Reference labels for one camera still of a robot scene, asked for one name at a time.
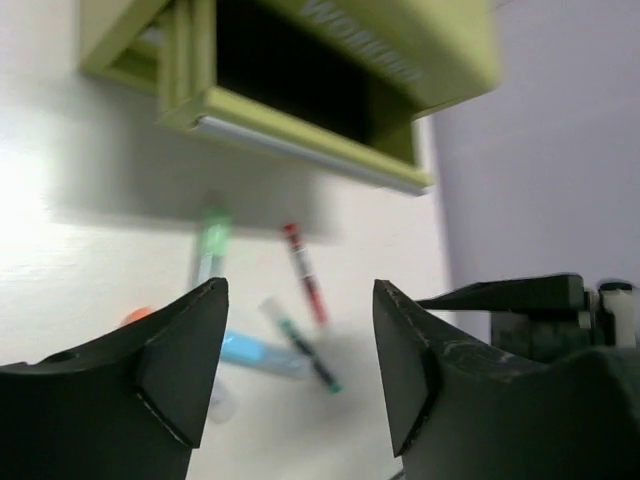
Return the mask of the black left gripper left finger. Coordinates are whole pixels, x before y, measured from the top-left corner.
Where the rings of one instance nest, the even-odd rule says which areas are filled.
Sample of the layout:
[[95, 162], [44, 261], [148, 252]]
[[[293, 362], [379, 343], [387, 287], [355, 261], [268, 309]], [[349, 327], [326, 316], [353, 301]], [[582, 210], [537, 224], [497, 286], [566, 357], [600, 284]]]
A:
[[229, 308], [214, 278], [36, 363], [1, 369], [5, 479], [182, 479], [201, 445]]

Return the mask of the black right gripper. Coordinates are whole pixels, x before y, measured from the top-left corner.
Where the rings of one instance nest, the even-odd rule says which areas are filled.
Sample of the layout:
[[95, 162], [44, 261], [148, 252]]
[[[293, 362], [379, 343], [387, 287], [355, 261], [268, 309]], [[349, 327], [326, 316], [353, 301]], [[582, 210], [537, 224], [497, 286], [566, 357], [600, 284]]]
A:
[[477, 282], [418, 304], [428, 310], [500, 311], [490, 315], [492, 346], [524, 358], [562, 358], [595, 346], [636, 346], [638, 293], [632, 284], [585, 291], [581, 276], [555, 274]]

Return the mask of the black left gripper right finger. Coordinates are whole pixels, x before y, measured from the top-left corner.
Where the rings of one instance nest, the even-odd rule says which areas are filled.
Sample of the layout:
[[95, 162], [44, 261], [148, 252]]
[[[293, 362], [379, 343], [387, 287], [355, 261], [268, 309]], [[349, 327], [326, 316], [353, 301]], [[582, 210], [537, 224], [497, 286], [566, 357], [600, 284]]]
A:
[[392, 448], [407, 478], [638, 477], [638, 343], [524, 358], [491, 345], [500, 311], [418, 301], [374, 284]]

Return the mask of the orange highlighter pen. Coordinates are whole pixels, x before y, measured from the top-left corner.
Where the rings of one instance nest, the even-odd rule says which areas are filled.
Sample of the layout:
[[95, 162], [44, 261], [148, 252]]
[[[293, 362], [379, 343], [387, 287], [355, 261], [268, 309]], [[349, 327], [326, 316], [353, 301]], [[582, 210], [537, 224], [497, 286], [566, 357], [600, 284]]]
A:
[[145, 306], [145, 307], [141, 307], [138, 308], [134, 311], [132, 311], [131, 313], [129, 313], [120, 323], [121, 327], [127, 326], [129, 324], [132, 324], [134, 322], [137, 322], [145, 317], [147, 317], [148, 315], [150, 315], [153, 312], [153, 309]]

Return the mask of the blue highlighter pen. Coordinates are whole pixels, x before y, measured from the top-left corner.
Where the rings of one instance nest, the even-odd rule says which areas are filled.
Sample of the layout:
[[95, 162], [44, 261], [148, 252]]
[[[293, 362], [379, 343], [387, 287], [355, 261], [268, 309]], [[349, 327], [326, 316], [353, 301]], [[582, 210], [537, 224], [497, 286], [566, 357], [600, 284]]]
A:
[[308, 378], [312, 373], [312, 363], [307, 356], [229, 330], [224, 333], [220, 360], [296, 380]]

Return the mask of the green metal drawer toolbox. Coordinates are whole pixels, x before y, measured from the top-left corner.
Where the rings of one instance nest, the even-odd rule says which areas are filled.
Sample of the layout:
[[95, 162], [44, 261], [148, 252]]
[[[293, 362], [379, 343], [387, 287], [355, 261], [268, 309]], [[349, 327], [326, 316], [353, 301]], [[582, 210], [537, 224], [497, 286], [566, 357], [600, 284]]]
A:
[[488, 1], [83, 1], [79, 66], [160, 124], [424, 194], [416, 120], [495, 89]]

